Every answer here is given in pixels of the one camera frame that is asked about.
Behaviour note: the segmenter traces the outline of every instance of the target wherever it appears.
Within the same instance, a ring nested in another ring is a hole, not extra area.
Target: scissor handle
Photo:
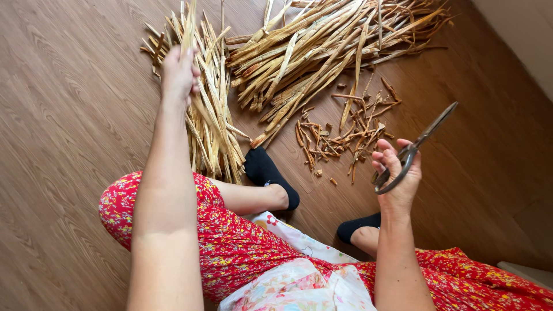
[[[374,192],[376,194],[385,194],[386,192],[392,190],[395,188],[396,185],[398,185],[401,180],[407,175],[407,172],[411,168],[411,164],[413,163],[413,159],[415,158],[415,154],[418,151],[418,148],[416,148],[413,144],[409,144],[400,152],[398,153],[398,158],[401,162],[401,172],[399,175],[394,178],[384,189],[381,189],[382,187],[390,178],[390,169],[386,168],[386,170],[382,174],[378,174],[378,172],[374,172],[373,178],[371,180],[371,183],[375,185]]]

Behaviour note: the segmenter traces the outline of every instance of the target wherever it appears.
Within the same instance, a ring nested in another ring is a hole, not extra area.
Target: red floral skirt
[[[142,172],[109,186],[99,213],[106,230],[131,250],[133,207]],[[218,303],[261,273],[295,258],[309,259],[324,275],[354,265],[374,299],[375,262],[333,264],[305,256],[272,232],[225,209],[221,193],[194,173],[198,246],[204,295]],[[418,250],[417,258],[438,310],[553,310],[553,292],[484,263],[459,248]]]

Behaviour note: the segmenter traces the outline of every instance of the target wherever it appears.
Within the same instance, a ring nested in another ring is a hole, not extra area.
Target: metal scissors
[[[459,103],[454,102],[452,103],[448,108],[446,108],[442,114],[432,122],[431,125],[429,125],[424,132],[415,140],[414,143],[408,144],[405,146],[402,150],[398,153],[398,158],[401,161],[402,170],[399,175],[394,178],[386,187],[382,189],[382,186],[388,181],[390,178],[390,170],[387,168],[382,174],[378,174],[378,172],[374,172],[373,178],[371,180],[371,183],[375,185],[374,192],[376,194],[385,194],[386,192],[392,190],[397,186],[401,180],[407,175],[407,172],[409,171],[409,168],[411,167],[411,164],[413,163],[413,158],[415,157],[415,154],[420,148],[420,145],[426,141],[426,139],[434,133],[434,131],[442,125],[442,123],[447,119],[447,117],[453,112],[455,107],[457,107]]]

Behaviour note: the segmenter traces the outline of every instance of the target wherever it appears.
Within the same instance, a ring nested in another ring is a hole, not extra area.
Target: small red flower print
[[[273,217],[272,215],[267,215],[267,224],[271,224],[273,226],[277,225],[278,220]]]

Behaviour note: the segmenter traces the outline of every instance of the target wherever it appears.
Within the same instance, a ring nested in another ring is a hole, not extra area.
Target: wooden floor
[[[404,100],[385,118],[398,137],[414,139],[447,105],[461,103],[422,148],[416,245],[458,246],[486,263],[551,271],[553,105],[469,0],[450,3],[461,15],[433,40],[448,50],[393,60],[375,74]],[[218,27],[218,0],[200,7]],[[275,2],[274,12],[280,7]],[[97,202],[107,185],[144,165],[159,86],[138,53],[142,21],[159,27],[178,8],[174,0],[0,3],[0,309],[123,309],[129,254],[103,229]],[[227,1],[231,34],[259,29],[263,10],[264,1]],[[312,101],[313,121],[338,124],[342,103],[328,94],[351,76]],[[372,94],[383,89],[374,81]],[[237,127],[262,132],[259,115],[232,110]],[[368,162],[354,185],[349,153],[321,164],[317,179],[290,125],[268,150],[301,196],[287,221],[362,257],[335,230],[379,209]]]

